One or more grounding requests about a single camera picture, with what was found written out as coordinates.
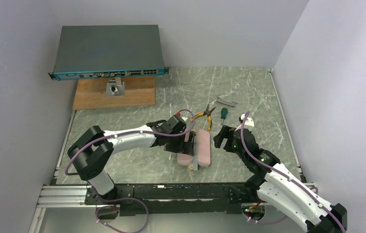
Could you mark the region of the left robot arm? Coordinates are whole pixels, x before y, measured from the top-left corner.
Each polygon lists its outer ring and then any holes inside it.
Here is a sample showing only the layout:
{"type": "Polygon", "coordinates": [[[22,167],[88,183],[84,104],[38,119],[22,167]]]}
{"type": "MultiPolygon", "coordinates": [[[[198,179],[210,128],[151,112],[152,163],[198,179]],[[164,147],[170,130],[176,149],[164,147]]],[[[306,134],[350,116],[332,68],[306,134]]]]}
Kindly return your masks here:
{"type": "Polygon", "coordinates": [[[180,114],[129,130],[104,131],[92,126],[68,149],[67,155],[81,180],[88,182],[101,197],[113,199],[118,196],[118,189],[105,171],[113,154],[135,148],[164,147],[168,152],[193,156],[195,136],[180,114]]]}

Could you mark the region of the pink umbrella case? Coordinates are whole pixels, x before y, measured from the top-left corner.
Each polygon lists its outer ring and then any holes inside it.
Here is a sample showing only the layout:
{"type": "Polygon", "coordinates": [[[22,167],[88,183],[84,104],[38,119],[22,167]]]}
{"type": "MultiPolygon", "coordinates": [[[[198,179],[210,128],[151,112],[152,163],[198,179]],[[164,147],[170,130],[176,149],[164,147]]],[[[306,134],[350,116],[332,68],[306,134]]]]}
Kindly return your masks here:
{"type": "Polygon", "coordinates": [[[199,129],[194,132],[193,139],[185,136],[184,142],[193,142],[193,156],[186,153],[177,153],[177,163],[181,166],[193,164],[193,171],[201,167],[209,167],[211,164],[210,133],[199,129]]]}

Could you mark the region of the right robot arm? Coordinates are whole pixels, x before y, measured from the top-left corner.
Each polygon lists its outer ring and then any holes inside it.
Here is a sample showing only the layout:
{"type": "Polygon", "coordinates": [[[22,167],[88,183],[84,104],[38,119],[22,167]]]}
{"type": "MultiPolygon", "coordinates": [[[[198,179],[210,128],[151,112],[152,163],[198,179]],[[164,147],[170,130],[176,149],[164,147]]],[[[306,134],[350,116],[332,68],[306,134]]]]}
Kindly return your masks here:
{"type": "Polygon", "coordinates": [[[347,209],[331,204],[303,184],[270,151],[261,148],[248,129],[224,125],[213,138],[214,146],[235,153],[253,173],[244,186],[246,196],[276,207],[306,233],[345,233],[347,209]]]}

